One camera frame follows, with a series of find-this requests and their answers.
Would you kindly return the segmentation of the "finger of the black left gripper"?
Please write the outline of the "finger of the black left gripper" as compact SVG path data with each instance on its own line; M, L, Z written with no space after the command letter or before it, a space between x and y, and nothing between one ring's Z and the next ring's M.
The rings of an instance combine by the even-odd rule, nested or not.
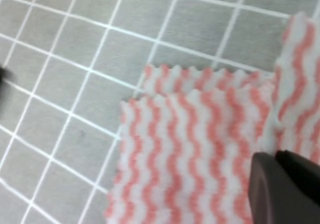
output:
M0 67L0 83L5 81L12 81L14 79L14 74L5 67Z

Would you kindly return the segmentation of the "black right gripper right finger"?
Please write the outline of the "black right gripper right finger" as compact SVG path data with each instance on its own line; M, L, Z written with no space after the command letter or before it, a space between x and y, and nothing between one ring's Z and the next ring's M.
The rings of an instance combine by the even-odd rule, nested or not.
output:
M278 151L275 161L276 208L319 209L320 166L287 150Z

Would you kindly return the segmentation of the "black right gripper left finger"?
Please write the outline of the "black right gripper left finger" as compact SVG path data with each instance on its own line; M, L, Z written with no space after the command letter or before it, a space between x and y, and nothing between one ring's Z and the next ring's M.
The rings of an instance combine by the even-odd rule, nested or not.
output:
M253 223L319 223L319 209L281 209L274 204L275 156L256 153L249 179L249 206Z

